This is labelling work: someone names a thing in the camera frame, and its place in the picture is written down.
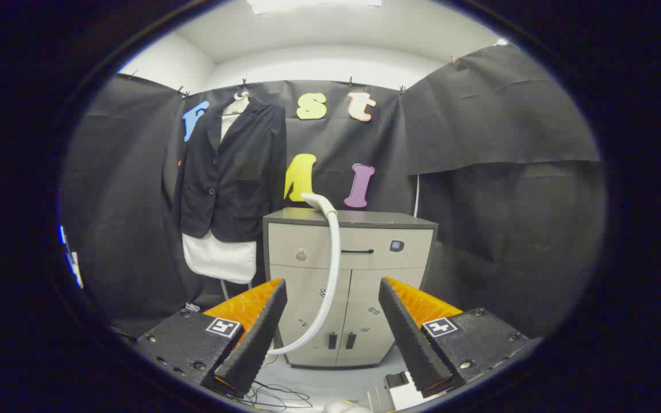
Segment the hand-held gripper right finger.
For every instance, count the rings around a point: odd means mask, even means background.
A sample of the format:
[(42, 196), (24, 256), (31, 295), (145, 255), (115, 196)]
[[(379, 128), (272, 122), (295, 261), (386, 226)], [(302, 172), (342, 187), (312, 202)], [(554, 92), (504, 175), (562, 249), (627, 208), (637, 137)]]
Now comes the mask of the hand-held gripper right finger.
[(424, 397), (487, 378), (532, 348), (529, 337), (488, 309), (463, 311), (389, 276), (378, 300)]

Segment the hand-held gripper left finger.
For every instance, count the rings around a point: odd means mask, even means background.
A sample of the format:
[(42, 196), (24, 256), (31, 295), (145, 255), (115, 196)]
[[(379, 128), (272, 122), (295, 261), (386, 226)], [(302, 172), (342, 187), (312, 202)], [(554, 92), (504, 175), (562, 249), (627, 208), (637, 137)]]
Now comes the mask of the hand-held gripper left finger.
[(180, 309), (136, 340), (137, 352), (181, 381), (233, 398), (254, 383), (287, 304), (274, 279), (207, 311)]

